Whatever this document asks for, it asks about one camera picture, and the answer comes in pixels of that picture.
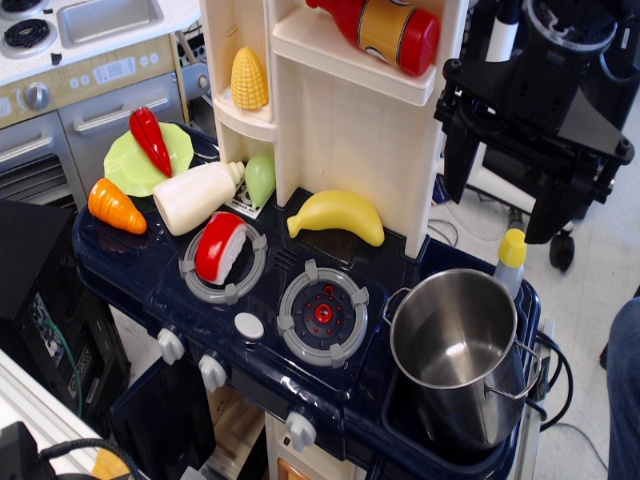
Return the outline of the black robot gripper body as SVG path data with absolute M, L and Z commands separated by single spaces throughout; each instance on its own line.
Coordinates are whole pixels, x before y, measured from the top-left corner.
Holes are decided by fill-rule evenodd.
M 582 90 L 616 36 L 624 1 L 526 1 L 522 52 L 506 61 L 452 58 L 435 117 L 447 135 L 462 122 L 486 144 L 540 173 L 596 170 L 592 199 L 610 195 L 632 154 L 625 137 Z

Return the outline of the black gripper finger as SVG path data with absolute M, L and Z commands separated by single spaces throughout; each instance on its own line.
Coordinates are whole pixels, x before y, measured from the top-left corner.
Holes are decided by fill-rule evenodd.
M 444 148 L 444 186 L 459 203 L 475 162 L 480 139 L 460 121 L 453 121 Z
M 579 167 L 567 177 L 540 173 L 525 234 L 527 244 L 544 244 L 567 223 L 582 219 L 590 207 L 596 170 Z

